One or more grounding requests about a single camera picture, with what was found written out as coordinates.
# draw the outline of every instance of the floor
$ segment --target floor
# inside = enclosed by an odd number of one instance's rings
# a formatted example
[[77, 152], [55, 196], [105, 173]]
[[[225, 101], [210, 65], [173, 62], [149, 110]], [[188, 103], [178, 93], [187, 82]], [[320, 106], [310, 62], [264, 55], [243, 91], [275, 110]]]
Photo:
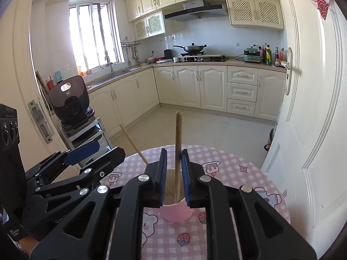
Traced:
[[[175, 144], [176, 111], [160, 107], [129, 128], [140, 151]], [[260, 168], [267, 152], [264, 145], [273, 126], [246, 120], [181, 110], [182, 144], [214, 147], [232, 153]], [[113, 146], [135, 153], [125, 135], [112, 137]]]

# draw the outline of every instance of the window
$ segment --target window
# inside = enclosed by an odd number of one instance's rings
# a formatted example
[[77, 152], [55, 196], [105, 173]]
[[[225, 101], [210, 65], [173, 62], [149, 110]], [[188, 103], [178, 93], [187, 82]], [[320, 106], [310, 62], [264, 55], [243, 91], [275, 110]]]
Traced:
[[82, 72], [118, 62], [114, 20], [110, 3], [70, 6], [70, 33], [76, 65]]

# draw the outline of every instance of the pink checkered tablecloth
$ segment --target pink checkered tablecloth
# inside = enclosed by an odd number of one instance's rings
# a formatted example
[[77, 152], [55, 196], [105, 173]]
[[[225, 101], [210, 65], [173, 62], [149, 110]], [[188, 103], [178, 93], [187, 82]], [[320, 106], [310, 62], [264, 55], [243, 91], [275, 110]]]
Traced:
[[[161, 149], [168, 153], [168, 168], [175, 167], [175, 146], [163, 146], [142, 151], [149, 163], [158, 161]], [[222, 150], [204, 146], [183, 145], [190, 161], [204, 167], [205, 173], [220, 180], [224, 185], [254, 188], [289, 223], [286, 203], [272, 181], [252, 163]], [[131, 178], [142, 174], [145, 163], [138, 154], [127, 157], [112, 173], [101, 180], [110, 188], [125, 185]], [[207, 259], [205, 209], [195, 209], [193, 215], [182, 223], [168, 222], [157, 209], [145, 208], [142, 231], [143, 260], [205, 260]]]

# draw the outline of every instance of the range hood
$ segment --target range hood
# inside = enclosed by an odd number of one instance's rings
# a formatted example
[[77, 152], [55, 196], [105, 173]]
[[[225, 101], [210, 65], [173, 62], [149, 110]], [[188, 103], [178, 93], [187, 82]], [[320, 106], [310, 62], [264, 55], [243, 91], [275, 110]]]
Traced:
[[202, 18], [215, 18], [218, 16], [228, 16], [225, 5], [209, 5], [203, 0], [192, 0], [183, 3], [184, 10], [167, 14], [165, 19], [176, 21], [187, 21]]

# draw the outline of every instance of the metal bolt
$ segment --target metal bolt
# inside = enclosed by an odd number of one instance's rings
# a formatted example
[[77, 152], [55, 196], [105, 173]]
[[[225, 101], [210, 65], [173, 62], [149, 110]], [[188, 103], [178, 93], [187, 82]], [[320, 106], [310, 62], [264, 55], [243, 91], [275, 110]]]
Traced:
[[242, 190], [243, 192], [249, 193], [249, 192], [252, 191], [252, 188], [251, 188], [250, 186], [243, 185], [243, 186], [241, 187], [241, 190]]
[[98, 186], [98, 193], [105, 193], [108, 191], [108, 187], [105, 185]]
[[202, 175], [201, 177], [200, 177], [200, 180], [201, 181], [203, 181], [203, 182], [206, 182], [206, 183], [208, 183], [209, 181], [211, 181], [211, 177], [209, 176], [209, 175]]
[[150, 179], [150, 177], [147, 174], [142, 174], [138, 177], [138, 180], [141, 182], [147, 182]]
[[80, 195], [85, 195], [85, 194], [87, 194], [88, 193], [88, 189], [87, 188], [83, 188], [83, 189], [81, 189], [80, 191], [79, 191], [79, 194]]

